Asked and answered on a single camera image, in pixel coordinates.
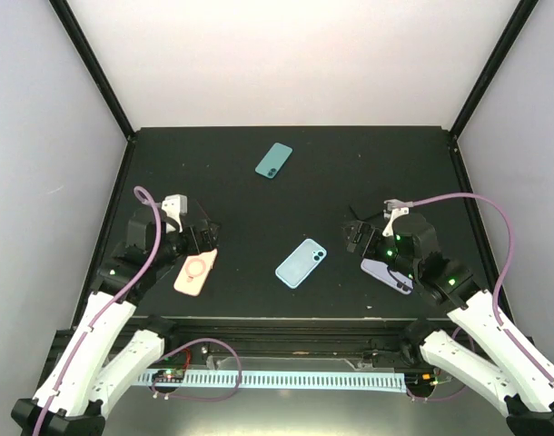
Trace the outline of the pink phone case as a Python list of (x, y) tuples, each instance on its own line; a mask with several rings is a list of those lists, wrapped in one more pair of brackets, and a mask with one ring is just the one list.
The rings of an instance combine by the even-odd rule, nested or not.
[(173, 288), (184, 295), (197, 297), (213, 268), (217, 254), (218, 250), (213, 249), (209, 252), (188, 256), (174, 281)]

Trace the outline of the light blue phone case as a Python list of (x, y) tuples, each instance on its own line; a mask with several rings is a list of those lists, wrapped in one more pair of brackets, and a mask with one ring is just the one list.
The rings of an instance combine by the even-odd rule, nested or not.
[(327, 251), (313, 239), (305, 239), (276, 268), (275, 276), (290, 289), (298, 288), (326, 258)]

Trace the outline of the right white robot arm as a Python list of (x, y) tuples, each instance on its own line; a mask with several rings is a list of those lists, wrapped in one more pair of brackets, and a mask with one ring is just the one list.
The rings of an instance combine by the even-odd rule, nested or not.
[(394, 214), (383, 229), (352, 221), (343, 231), (348, 252), (410, 279), (484, 352), (478, 355), (431, 322), (417, 320), (399, 344), (405, 363), (426, 362), (459, 379), (496, 408), (515, 435), (554, 435), (554, 364), (500, 311), (466, 265), (442, 254), (434, 227), (422, 215)]

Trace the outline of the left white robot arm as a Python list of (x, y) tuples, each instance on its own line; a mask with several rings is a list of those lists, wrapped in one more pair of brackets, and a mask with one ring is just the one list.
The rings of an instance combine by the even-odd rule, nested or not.
[(151, 315), (114, 357), (122, 328), (146, 293), (176, 265), (213, 252), (220, 225), (183, 195), (143, 206), (125, 237), (104, 257), (79, 325), (43, 384), (16, 401), (12, 419), (24, 435), (100, 435), (114, 405), (157, 359), (172, 362), (182, 342), (173, 322)]

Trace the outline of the lavender phone case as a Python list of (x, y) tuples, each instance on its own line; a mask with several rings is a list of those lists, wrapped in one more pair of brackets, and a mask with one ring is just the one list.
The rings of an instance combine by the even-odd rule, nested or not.
[(398, 293), (409, 295), (413, 292), (412, 279), (399, 272), (392, 271), (383, 262), (363, 259), (361, 261), (361, 270)]

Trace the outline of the teal phone case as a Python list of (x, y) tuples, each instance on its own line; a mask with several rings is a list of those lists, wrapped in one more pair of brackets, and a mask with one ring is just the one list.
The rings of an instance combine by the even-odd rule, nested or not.
[(292, 148), (275, 143), (255, 167), (255, 172), (267, 179), (273, 179), (292, 154)]

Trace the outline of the left controller board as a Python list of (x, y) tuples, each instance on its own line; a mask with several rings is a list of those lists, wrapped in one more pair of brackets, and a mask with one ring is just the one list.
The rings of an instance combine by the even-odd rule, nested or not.
[(152, 376), (152, 383), (180, 383), (184, 378), (183, 369), (161, 369)]

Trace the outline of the controller board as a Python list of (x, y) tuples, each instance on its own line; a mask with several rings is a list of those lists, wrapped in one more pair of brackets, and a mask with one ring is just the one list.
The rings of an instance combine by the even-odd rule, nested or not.
[(444, 374), (424, 373), (406, 373), (405, 382), (413, 386), (436, 386), (452, 381), (452, 377)]
[(161, 369), (152, 376), (152, 383), (180, 383), (184, 378), (183, 369)]

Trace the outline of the right controller board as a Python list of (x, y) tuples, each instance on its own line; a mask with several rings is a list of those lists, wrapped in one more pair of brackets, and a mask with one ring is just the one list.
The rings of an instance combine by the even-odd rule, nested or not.
[(452, 381), (452, 377), (444, 374), (424, 373), (406, 373), (405, 382), (413, 386), (436, 386)]

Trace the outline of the left black frame post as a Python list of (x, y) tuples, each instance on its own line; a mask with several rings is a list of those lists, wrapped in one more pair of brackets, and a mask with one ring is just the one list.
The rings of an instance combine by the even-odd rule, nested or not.
[(62, 24), (69, 39), (71, 40), (76, 52), (79, 54), (84, 66), (91, 76), (97, 90), (103, 97), (108, 109), (111, 112), (114, 120), (120, 128), (124, 137), (129, 140), (135, 135), (135, 131), (117, 98), (114, 89), (112, 88), (99, 60), (97, 59), (93, 48), (84, 34), (84, 30), (80, 26), (74, 11), (69, 3), (65, 0), (50, 0), (50, 6), (54, 9), (54, 13)]

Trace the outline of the black frame post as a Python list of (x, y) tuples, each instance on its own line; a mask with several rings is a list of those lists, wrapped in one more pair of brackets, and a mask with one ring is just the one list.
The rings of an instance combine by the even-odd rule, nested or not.
[(71, 40), (76, 52), (79, 54), (84, 66), (91, 76), (97, 90), (103, 97), (108, 109), (111, 112), (114, 120), (120, 128), (124, 137), (129, 140), (135, 135), (135, 131), (117, 98), (114, 89), (112, 88), (99, 60), (97, 59), (93, 48), (84, 34), (84, 30), (80, 26), (74, 11), (69, 3), (65, 0), (50, 0), (50, 6), (54, 9), (54, 13), (62, 24), (69, 39)]
[(518, 39), (538, 3), (539, 0), (518, 1), (450, 128), (450, 136), (454, 139), (459, 139), (461, 137), (462, 132), (479, 106), (482, 97), (487, 92), (494, 77), (501, 68), (509, 51)]

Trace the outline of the right black frame post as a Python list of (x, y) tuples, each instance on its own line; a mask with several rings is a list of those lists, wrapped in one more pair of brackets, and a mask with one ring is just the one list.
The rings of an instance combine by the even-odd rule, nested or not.
[(450, 128), (450, 136), (454, 139), (459, 139), (461, 137), (462, 132), (479, 106), (482, 97), (487, 92), (494, 77), (501, 68), (509, 51), (518, 39), (538, 3), (539, 0), (518, 1)]

